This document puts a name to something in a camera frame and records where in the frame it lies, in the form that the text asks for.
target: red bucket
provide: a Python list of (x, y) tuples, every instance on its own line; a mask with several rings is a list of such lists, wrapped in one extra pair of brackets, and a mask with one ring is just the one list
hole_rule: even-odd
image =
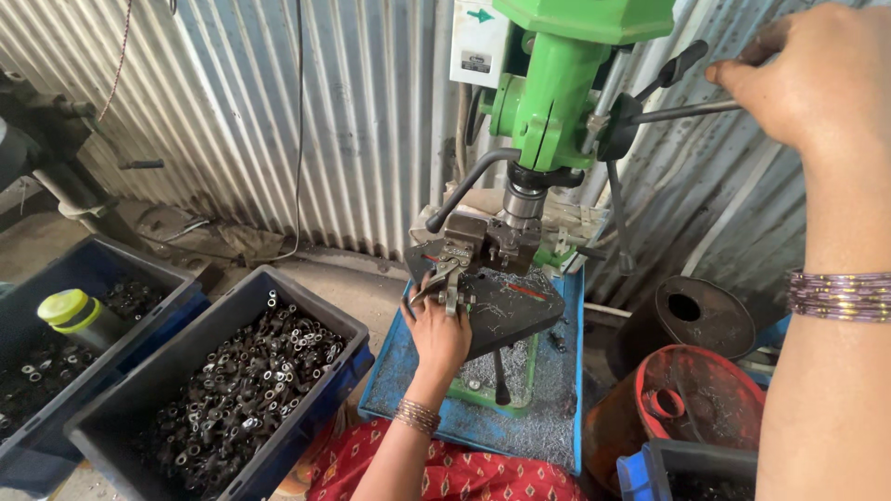
[(764, 392), (730, 360), (690, 345), (646, 357), (584, 419), (584, 465), (618, 495), (616, 460), (649, 439), (758, 450)]

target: red patterned clothing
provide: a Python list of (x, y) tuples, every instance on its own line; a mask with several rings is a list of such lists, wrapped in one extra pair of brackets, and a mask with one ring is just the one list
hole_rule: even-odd
[[(347, 430), (321, 453), (307, 501), (346, 501), (371, 464), (390, 421), (378, 419)], [(535, 459), (470, 452), (433, 440), (421, 499), (547, 499), (584, 501), (573, 478), (559, 466)]]

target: red line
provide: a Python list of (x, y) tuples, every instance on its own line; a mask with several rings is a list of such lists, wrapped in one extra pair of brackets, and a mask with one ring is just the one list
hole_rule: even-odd
[(535, 296), (535, 297), (537, 297), (537, 298), (539, 298), (539, 299), (542, 299), (542, 300), (546, 300), (546, 299), (547, 299), (547, 298), (544, 297), (542, 294), (539, 294), (538, 292), (532, 292), (532, 291), (530, 291), (529, 289), (524, 289), (524, 288), (520, 287), (519, 285), (516, 285), (516, 284), (513, 284), (513, 283), (507, 283), (507, 282), (505, 282), (504, 284), (507, 285), (508, 287), (512, 288), (514, 291), (517, 291), (517, 292), (523, 292), (524, 294), (528, 294), (528, 295), (530, 295), (530, 296)]

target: woman's left hand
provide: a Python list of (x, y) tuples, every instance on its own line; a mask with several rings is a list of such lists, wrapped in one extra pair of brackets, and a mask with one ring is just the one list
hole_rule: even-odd
[[(430, 275), (424, 276), (421, 287), (413, 285), (409, 297), (413, 297), (427, 285)], [(446, 315), (446, 307), (432, 295), (414, 307), (414, 317), (403, 303), (405, 323), (412, 331), (414, 346), (418, 350), (418, 372), (451, 381), (470, 350), (470, 322), (467, 312), (459, 309), (457, 316)]]

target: green arrow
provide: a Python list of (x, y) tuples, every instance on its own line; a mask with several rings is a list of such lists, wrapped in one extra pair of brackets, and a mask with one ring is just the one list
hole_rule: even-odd
[(486, 21), (489, 21), (490, 19), (495, 19), (495, 17), (492, 14), (484, 11), (483, 9), (479, 9), (479, 12), (467, 11), (467, 13), (470, 14), (471, 16), (479, 19), (479, 22), (486, 22)]

